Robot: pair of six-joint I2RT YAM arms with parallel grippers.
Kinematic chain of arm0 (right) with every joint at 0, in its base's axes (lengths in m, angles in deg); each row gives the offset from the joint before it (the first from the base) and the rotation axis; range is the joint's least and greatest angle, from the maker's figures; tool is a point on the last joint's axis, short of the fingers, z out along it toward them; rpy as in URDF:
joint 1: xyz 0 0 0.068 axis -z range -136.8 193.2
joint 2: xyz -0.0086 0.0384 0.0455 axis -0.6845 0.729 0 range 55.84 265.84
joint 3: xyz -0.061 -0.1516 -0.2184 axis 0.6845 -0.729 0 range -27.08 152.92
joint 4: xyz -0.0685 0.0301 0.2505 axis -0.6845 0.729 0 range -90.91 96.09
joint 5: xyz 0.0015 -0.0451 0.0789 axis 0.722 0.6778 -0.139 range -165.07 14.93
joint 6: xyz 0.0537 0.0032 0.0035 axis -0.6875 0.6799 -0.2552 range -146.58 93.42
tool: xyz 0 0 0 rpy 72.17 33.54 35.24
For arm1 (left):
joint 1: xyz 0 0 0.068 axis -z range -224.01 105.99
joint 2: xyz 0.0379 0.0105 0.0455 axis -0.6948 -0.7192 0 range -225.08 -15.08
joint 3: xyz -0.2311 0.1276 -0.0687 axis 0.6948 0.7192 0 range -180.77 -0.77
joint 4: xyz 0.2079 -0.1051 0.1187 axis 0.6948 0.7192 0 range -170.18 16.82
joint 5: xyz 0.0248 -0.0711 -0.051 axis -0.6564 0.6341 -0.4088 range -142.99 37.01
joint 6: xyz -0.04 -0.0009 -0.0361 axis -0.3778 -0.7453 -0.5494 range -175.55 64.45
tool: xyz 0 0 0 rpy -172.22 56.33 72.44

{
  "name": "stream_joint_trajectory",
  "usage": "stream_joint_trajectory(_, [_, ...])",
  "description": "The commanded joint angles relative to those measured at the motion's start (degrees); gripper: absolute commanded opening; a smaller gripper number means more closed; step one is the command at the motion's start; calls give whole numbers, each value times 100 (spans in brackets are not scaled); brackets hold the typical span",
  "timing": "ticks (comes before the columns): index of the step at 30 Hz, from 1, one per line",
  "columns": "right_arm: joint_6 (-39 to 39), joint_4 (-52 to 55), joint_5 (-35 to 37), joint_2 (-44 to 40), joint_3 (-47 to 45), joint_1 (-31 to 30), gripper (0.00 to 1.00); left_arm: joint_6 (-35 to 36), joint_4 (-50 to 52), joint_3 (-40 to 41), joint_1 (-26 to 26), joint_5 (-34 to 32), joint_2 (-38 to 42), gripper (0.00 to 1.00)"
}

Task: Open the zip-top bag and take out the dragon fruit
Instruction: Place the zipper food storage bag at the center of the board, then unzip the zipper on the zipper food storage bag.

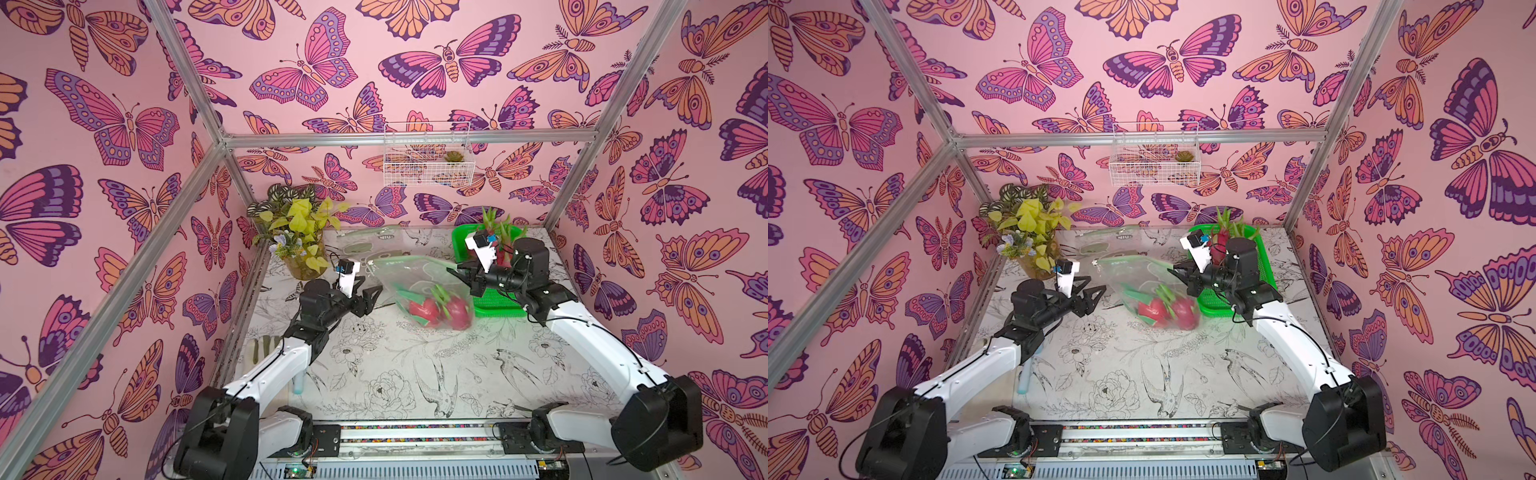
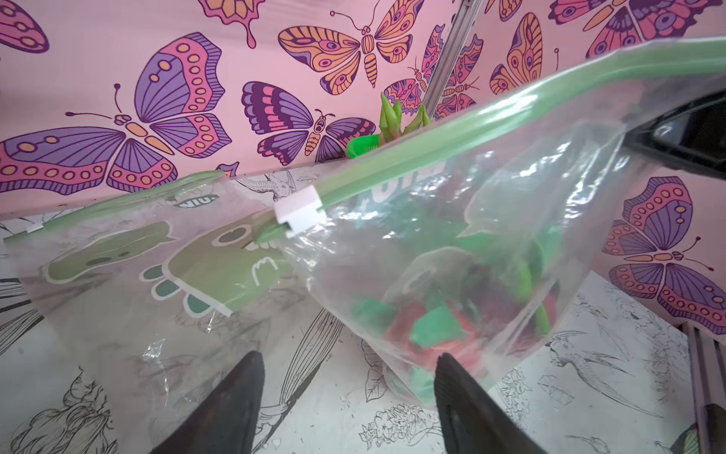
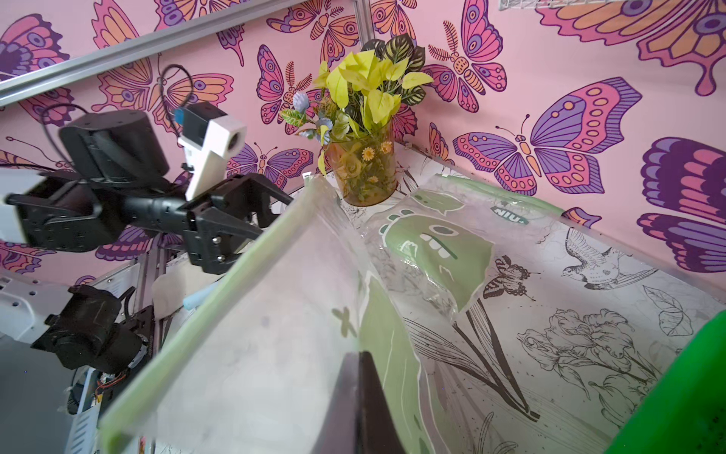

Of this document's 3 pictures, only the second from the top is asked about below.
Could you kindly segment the pink dragon fruit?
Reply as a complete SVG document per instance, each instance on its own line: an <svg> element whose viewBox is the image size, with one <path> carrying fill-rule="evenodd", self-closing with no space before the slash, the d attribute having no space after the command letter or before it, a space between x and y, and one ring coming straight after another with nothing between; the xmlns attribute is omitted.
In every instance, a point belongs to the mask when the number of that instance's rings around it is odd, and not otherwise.
<svg viewBox="0 0 726 454"><path fill-rule="evenodd" d="M428 127L431 124L431 119L427 114L425 106L420 106L412 121L403 126L403 105L400 101L392 104L388 98L381 95L382 107L379 117L379 138L378 146L384 146L389 142L416 132L422 128Z"/></svg>

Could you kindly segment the clear zip-top bag green seal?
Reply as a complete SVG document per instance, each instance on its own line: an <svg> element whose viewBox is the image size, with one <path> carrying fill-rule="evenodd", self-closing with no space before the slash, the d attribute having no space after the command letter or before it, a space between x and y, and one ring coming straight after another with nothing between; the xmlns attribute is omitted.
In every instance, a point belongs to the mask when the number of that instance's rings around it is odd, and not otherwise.
<svg viewBox="0 0 726 454"><path fill-rule="evenodd" d="M275 245L266 204L213 173L9 223L1 297L5 453L154 453L251 351L272 441L340 340Z"/></svg>

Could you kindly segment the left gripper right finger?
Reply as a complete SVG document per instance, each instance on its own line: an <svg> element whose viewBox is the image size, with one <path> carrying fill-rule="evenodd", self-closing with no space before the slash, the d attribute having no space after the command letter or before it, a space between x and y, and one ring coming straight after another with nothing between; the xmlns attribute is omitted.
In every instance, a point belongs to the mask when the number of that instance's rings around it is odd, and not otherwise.
<svg viewBox="0 0 726 454"><path fill-rule="evenodd" d="M448 454L545 454L448 353L438 358L434 392Z"/></svg>

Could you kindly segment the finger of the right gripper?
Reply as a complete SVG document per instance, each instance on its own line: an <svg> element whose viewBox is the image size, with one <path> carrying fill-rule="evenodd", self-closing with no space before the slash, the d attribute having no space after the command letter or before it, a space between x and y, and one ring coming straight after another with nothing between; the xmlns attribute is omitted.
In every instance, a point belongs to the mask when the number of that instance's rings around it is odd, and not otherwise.
<svg viewBox="0 0 726 454"><path fill-rule="evenodd" d="M666 168L725 179L725 92L690 101L625 136L624 145Z"/></svg>

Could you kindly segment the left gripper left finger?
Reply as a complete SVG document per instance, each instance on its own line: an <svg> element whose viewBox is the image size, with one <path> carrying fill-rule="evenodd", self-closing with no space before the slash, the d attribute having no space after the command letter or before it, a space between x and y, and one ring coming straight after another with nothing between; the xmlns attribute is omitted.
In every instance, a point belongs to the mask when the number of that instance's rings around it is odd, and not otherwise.
<svg viewBox="0 0 726 454"><path fill-rule="evenodd" d="M263 355L251 351L153 452L251 453L265 384Z"/></svg>

